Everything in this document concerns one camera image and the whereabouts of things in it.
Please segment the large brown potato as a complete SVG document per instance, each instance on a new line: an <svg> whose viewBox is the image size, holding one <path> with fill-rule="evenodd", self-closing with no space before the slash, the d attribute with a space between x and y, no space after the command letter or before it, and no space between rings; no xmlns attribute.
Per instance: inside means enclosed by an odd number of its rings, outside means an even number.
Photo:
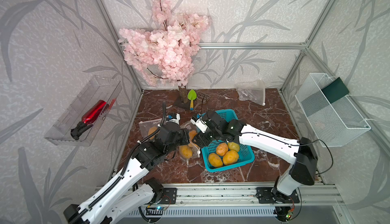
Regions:
<svg viewBox="0 0 390 224"><path fill-rule="evenodd" d="M153 126L149 129L148 131L148 136L150 136L150 140L153 140L155 138L155 135L156 135L156 131L158 131L159 127L157 126Z"/></svg>

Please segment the clear zipper bag with dots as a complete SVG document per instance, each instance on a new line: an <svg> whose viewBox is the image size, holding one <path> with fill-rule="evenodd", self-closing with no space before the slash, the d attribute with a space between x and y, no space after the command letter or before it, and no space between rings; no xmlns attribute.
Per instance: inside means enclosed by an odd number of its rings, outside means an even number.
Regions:
<svg viewBox="0 0 390 224"><path fill-rule="evenodd" d="M161 118L139 122L141 140L143 140L150 134L154 133L158 129L158 125L160 125L160 122L161 122Z"/></svg>

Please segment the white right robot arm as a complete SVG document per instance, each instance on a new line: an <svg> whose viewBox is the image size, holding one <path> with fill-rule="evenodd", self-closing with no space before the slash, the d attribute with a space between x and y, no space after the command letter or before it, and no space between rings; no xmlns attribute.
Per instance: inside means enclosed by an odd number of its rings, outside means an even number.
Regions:
<svg viewBox="0 0 390 224"><path fill-rule="evenodd" d="M274 198L287 199L298 187L315 184L319 157L314 144L318 140L283 138L241 120L226 121L212 110L193 116L191 123L199 130L194 141L200 147L206 147L213 141L240 143L271 153L289 163L289 168L275 181L271 192Z"/></svg>

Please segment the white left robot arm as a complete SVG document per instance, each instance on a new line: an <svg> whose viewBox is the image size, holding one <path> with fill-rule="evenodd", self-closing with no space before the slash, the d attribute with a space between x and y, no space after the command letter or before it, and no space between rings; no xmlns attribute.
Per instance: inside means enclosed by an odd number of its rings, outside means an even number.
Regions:
<svg viewBox="0 0 390 224"><path fill-rule="evenodd" d="M154 178L135 188L136 183L176 148L190 143L189 130L167 122L141 140L128 154L125 165L96 194L64 211L69 224L113 224L134 208L163 198L164 188Z"/></svg>

